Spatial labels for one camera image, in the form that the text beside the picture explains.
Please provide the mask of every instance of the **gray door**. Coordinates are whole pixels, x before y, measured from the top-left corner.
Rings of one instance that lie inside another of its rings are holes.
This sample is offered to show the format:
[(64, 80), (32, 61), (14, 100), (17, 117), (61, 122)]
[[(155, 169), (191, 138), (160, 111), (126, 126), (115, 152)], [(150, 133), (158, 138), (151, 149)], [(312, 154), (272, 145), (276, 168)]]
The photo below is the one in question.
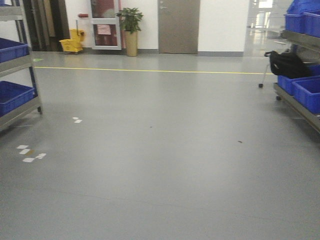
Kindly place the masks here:
[(159, 53), (198, 53), (200, 0), (159, 0)]

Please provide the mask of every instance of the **floor tape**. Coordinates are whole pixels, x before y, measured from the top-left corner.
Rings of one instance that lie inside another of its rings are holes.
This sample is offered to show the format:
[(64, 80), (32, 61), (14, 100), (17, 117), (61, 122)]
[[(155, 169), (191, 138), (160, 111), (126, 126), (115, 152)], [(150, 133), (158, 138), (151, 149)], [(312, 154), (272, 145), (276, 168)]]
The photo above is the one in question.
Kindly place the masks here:
[(25, 148), (23, 149), (21, 152), (19, 152), (21, 155), (26, 155), (28, 152), (30, 151), (30, 149)]
[(145, 70), (145, 69), (112, 69), (112, 68), (85, 68), (85, 67), (55, 67), (36, 66), (36, 69), (66, 69), (66, 70), (99, 70), (99, 71), (120, 71), (120, 72), (150, 72), (150, 73), (182, 73), (182, 74), (244, 74), (264, 75), (263, 72), (233, 72), (233, 71), (178, 71), (178, 70)]
[(33, 62), (36, 63), (36, 62), (40, 62), (40, 61), (42, 61), (42, 60), (43, 60), (43, 59), (41, 59), (41, 58), (34, 58), (34, 59), (33, 59)]
[(35, 158), (27, 157), (27, 158), (23, 159), (22, 162), (32, 163), (34, 160), (35, 160)]
[(28, 145), (20, 145), (16, 149), (26, 149), (27, 147), (29, 147), (29, 146)]
[(82, 120), (79, 119), (77, 116), (74, 116), (72, 119), (75, 120), (75, 121), (74, 121), (75, 124), (79, 124), (79, 123), (82, 122)]
[(43, 159), (47, 154), (46, 153), (40, 153), (38, 156), (36, 156), (36, 159)]

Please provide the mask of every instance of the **gold plant pot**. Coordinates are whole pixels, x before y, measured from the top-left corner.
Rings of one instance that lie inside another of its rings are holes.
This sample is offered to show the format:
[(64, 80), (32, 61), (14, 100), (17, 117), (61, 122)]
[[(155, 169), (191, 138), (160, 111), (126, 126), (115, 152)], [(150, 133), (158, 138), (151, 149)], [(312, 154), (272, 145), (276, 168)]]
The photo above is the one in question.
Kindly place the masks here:
[(124, 31), (124, 39), (126, 46), (126, 55), (136, 57), (138, 55), (138, 31), (130, 34), (130, 31)]

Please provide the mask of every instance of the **glass door panel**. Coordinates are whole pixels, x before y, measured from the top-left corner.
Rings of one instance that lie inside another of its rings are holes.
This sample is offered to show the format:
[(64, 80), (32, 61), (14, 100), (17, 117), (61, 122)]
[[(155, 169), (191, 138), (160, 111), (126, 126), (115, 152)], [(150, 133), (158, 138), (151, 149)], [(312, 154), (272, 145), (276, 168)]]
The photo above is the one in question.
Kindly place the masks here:
[(90, 0), (93, 49), (121, 50), (118, 0)]

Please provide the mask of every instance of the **green plant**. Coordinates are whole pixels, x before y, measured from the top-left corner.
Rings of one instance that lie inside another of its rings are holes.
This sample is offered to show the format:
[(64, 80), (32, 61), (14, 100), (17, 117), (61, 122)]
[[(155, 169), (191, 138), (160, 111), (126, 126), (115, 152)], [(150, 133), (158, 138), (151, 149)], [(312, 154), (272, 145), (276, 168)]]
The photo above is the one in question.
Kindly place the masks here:
[(141, 31), (139, 22), (141, 22), (143, 15), (142, 12), (138, 10), (138, 8), (125, 7), (116, 15), (120, 17), (121, 29), (129, 31), (131, 34), (135, 31)]

